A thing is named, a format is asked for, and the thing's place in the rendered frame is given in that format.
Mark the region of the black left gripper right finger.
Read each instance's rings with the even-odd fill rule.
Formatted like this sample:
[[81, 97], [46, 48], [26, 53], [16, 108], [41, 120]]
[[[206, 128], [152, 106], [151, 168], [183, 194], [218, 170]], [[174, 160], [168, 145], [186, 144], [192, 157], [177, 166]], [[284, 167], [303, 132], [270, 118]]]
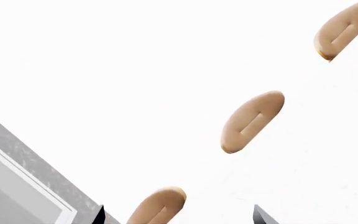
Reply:
[[254, 205], [253, 222], [254, 224], [279, 224], [258, 205]]

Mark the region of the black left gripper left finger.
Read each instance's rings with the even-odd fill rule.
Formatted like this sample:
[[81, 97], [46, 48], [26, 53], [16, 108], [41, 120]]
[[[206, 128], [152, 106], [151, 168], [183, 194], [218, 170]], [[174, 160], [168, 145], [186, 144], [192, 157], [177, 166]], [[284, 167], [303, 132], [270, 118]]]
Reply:
[[104, 205], [100, 207], [98, 214], [95, 216], [91, 224], [105, 224]]

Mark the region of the tan bread roll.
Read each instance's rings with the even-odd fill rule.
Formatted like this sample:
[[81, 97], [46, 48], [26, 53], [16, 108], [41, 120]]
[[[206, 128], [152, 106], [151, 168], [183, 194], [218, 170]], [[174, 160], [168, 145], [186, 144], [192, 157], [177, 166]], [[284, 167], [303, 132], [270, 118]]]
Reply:
[[179, 187], [158, 189], [144, 199], [126, 224], [167, 224], [186, 202], [186, 193]]
[[330, 18], [316, 33], [313, 44], [317, 53], [332, 61], [358, 36], [358, 3]]
[[241, 151], [279, 114], [284, 103], [280, 91], [269, 91], [245, 102], [223, 126], [221, 149], [228, 154]]

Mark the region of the white baseboard trim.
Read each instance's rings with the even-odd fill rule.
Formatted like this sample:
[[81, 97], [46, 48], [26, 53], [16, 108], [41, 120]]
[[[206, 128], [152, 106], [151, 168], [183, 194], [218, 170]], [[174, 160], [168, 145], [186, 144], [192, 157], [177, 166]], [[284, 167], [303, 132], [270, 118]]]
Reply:
[[0, 149], [0, 224], [72, 224], [77, 211]]

